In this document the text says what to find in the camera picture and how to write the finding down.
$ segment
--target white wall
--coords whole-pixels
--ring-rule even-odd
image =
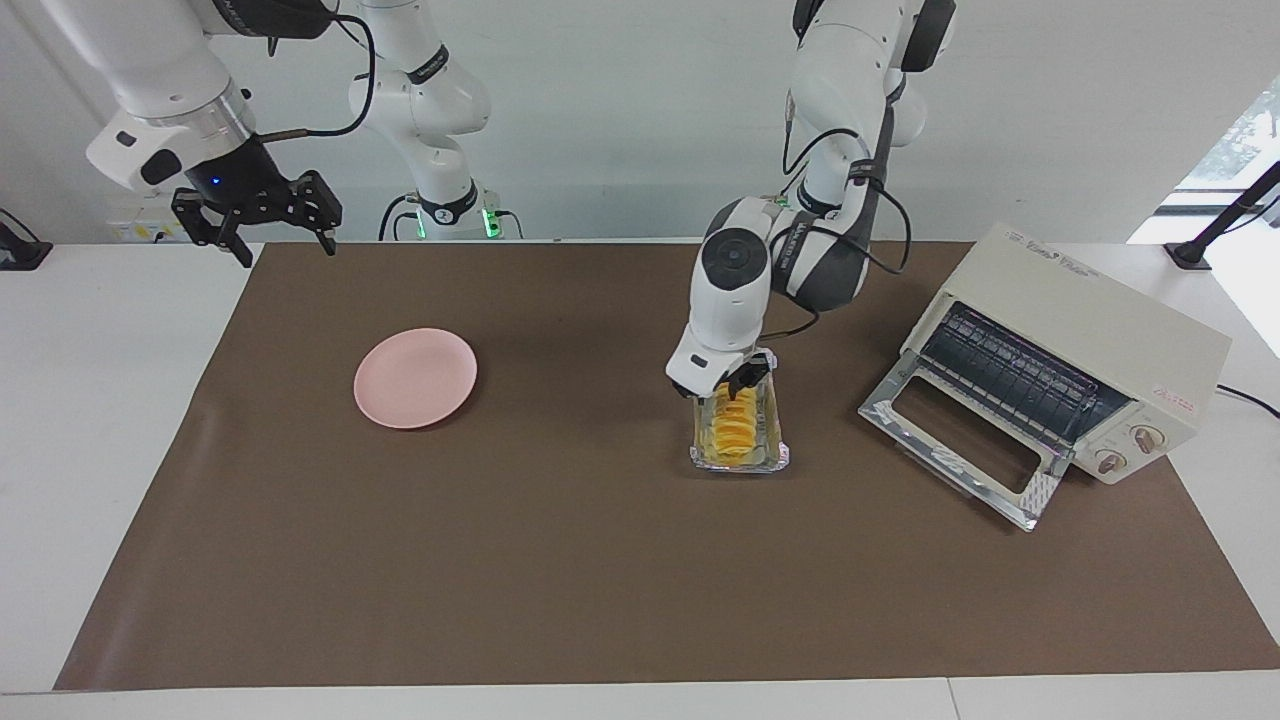
[[[105,115],[106,94],[59,46],[38,0],[5,4],[47,38],[79,95]],[[474,169],[530,234],[700,234],[724,202],[781,187],[790,0],[436,0],[433,8],[454,59],[494,97],[490,127],[463,138]],[[1274,0],[961,0],[955,44],[915,81],[931,100],[931,126],[895,154],[890,184],[920,237],[970,238],[1007,220],[1046,240],[1123,242],[1280,72],[1274,8]],[[92,195],[109,187],[82,159],[91,113],[74,108],[68,87],[47,92],[54,70],[10,70],[22,35],[0,23],[0,200],[59,228],[59,237],[101,237],[84,219],[99,211]],[[262,41],[214,46],[255,91],[260,129],[349,119],[346,86],[364,60],[337,31],[284,42],[275,60]],[[22,67],[38,64],[23,56]],[[14,110],[12,97],[17,105],[44,97],[45,109]],[[37,143],[59,150],[38,158],[44,177],[33,158],[24,160],[14,190],[8,149]],[[371,132],[274,151],[287,174],[316,168],[329,179],[347,206],[347,237],[372,234],[385,199],[411,184]],[[51,192],[68,201],[33,200]],[[68,208],[79,219],[67,219]],[[897,232],[890,217],[883,231]]]

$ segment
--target brown table mat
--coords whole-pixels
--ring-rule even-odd
[[[56,687],[1280,666],[1167,462],[1076,474],[1028,536],[858,418],[966,250],[774,345],[794,462],[741,482],[690,465],[663,377],[695,247],[273,245]],[[385,430],[352,374],[413,327],[467,338],[481,380]]]

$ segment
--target round plate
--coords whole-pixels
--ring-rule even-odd
[[[476,384],[476,356],[440,329],[406,331],[378,343],[356,370],[356,405],[397,430],[425,428],[452,415]]]

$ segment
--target tabletop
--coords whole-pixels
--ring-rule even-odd
[[[1280,397],[1280,359],[1211,274],[1149,246],[1060,250],[1233,338],[1222,382]],[[1071,678],[49,694],[248,274],[189,246],[60,246],[0,275],[0,716],[1272,717],[1280,671]],[[1171,460],[1280,637],[1280,428],[1215,397]]]

